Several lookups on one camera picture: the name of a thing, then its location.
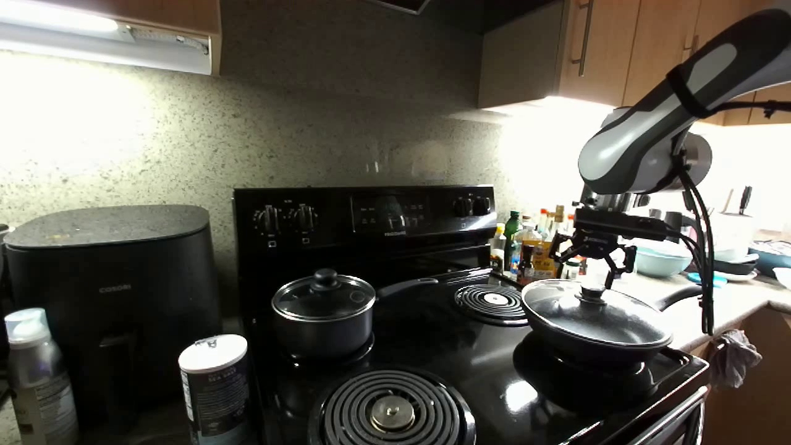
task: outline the saucepan handle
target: saucepan handle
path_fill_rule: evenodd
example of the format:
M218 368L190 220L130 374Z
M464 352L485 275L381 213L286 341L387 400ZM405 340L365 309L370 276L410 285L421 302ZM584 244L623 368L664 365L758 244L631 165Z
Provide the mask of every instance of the saucepan handle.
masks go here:
M663 300L656 300L652 306L656 306L657 312L664 312L668 306L673 306L673 305L678 305L678 302L682 302L682 300L699 297L699 294L703 294L699 288L684 288L684 289L678 289L678 293L673 293L673 294L668 294L668 297L663 297Z

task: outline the robotic arm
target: robotic arm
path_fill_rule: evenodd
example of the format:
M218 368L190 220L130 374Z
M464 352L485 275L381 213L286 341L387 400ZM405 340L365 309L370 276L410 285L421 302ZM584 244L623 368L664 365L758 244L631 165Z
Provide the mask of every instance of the robotic arm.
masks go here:
M699 249L694 262L703 276L703 331L711 335L711 229L696 184L711 165L709 147L686 133L694 118L731 108L729 98L764 86L791 82L791 0L731 24L686 63L678 65L663 85L647 92L633 108L610 116L593 133L581 157L579 174L585 184L575 210L575 233L564 258L602 258L610 276L631 270L635 249L617 237L664 241L673 233L649 217L621 216L614 207L623 192L647 196L652 190L684 187L684 202L696 213ZM626 267L610 260L626 249Z

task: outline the cooking pot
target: cooking pot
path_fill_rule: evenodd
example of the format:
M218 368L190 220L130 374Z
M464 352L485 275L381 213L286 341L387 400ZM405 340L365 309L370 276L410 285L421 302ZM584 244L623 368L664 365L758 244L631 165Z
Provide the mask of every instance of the cooking pot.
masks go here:
M275 340L297 359L355 354L370 343L374 302L365 279L316 270L275 293Z
M581 365L635 365L670 343L673 321L663 309L703 294L684 288L652 305L575 283L539 279L521 289L521 305L542 347Z

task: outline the kitchen wall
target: kitchen wall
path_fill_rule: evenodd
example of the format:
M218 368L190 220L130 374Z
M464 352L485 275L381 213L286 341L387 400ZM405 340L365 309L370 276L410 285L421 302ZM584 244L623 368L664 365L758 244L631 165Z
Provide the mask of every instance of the kitchen wall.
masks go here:
M221 79L0 53L0 220L203 206L232 315L232 187L495 184L502 216L579 196L575 154L609 108L476 112L476 34L370 0L222 5ZM788 133L706 129L704 192L754 184L754 207L791 220Z

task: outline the bottle cap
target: bottle cap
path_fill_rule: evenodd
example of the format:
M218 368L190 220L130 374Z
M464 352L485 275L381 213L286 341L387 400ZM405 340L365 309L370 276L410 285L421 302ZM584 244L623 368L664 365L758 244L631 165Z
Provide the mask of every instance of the bottle cap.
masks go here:
M34 347L48 341L49 325L41 306L20 309L4 317L4 331L10 347Z

